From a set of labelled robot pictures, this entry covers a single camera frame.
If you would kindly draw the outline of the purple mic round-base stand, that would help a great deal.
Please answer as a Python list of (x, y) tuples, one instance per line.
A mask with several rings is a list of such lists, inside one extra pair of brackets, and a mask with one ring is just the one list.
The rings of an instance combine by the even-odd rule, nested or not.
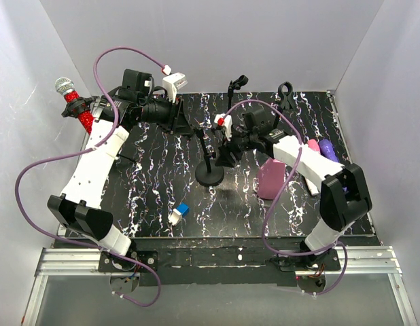
[(209, 153), (205, 145), (204, 130), (195, 129), (194, 134), (198, 137), (203, 151), (203, 161), (195, 169), (196, 181), (204, 187), (214, 187), (224, 180), (224, 168), (216, 166), (213, 161), (215, 153)]

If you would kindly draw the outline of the black tripod mic stand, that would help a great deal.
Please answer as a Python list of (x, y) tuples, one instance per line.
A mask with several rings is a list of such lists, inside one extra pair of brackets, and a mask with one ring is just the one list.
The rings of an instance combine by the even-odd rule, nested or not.
[(229, 86), (228, 86), (228, 90), (227, 90), (227, 96), (228, 96), (228, 109), (227, 109), (227, 111), (229, 111), (232, 107), (232, 99), (233, 99), (233, 96), (234, 96), (234, 91), (235, 90), (240, 90), (244, 85), (246, 85), (248, 83), (248, 81), (249, 81), (249, 79), (246, 75), (241, 75), (236, 80), (230, 81)]

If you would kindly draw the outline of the black round-base mic stand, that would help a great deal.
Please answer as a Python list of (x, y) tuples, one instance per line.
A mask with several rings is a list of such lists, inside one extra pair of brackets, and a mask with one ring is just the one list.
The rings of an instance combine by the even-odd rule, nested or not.
[(285, 81), (278, 87), (278, 95), (280, 98), (279, 108), (282, 110), (285, 109), (295, 109), (296, 101), (294, 100), (293, 86), (290, 82)]

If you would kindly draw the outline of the pink microphone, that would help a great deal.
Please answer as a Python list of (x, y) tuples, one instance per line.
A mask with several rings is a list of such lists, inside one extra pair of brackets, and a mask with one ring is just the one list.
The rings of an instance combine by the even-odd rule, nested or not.
[(309, 148), (311, 150), (313, 150), (314, 152), (316, 152), (319, 155), (321, 155), (321, 150), (320, 150), (319, 144), (318, 144), (318, 142), (315, 139), (309, 139), (307, 141), (307, 145), (309, 146)]

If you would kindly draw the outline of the white microphone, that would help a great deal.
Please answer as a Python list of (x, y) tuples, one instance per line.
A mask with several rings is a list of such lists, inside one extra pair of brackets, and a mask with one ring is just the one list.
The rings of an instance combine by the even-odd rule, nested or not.
[(319, 194), (319, 189), (311, 180), (305, 178), (305, 182), (312, 196), (316, 196)]

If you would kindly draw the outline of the purple microphone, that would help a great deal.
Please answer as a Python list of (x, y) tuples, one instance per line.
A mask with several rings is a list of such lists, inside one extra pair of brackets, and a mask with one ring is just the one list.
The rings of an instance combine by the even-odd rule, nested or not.
[(340, 160), (337, 158), (334, 146), (330, 140), (322, 139), (318, 142), (318, 145), (322, 156), (343, 166), (343, 164), (341, 164)]

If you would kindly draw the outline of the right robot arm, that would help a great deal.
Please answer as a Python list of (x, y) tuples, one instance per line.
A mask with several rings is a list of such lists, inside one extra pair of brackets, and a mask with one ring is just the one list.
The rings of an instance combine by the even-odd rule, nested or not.
[(243, 152), (255, 149), (269, 158), (287, 164), (311, 181), (319, 190), (320, 219), (301, 242), (297, 257), (308, 270), (325, 261), (325, 254), (340, 236), (372, 209), (364, 172), (357, 164), (335, 162), (302, 143), (299, 134), (288, 135), (274, 127), (263, 109), (243, 114), (244, 127), (235, 130), (227, 113), (216, 115), (217, 129), (224, 132), (219, 148), (218, 166), (234, 166)]

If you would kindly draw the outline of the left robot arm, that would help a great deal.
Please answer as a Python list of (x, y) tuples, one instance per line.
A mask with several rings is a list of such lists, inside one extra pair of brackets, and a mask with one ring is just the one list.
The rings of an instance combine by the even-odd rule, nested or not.
[(113, 262), (124, 272), (137, 263), (132, 240), (115, 225), (113, 215), (101, 208), (102, 192), (111, 167), (137, 124), (155, 124), (168, 134), (190, 137), (194, 134), (177, 97), (187, 84), (183, 73), (164, 70), (161, 86), (155, 86), (149, 73), (126, 69), (120, 86), (100, 97), (77, 95), (67, 78), (56, 81), (56, 91), (67, 105), (63, 117), (75, 117), (89, 139), (69, 182), (60, 195), (48, 199), (48, 208), (59, 223), (93, 241), (114, 255)]

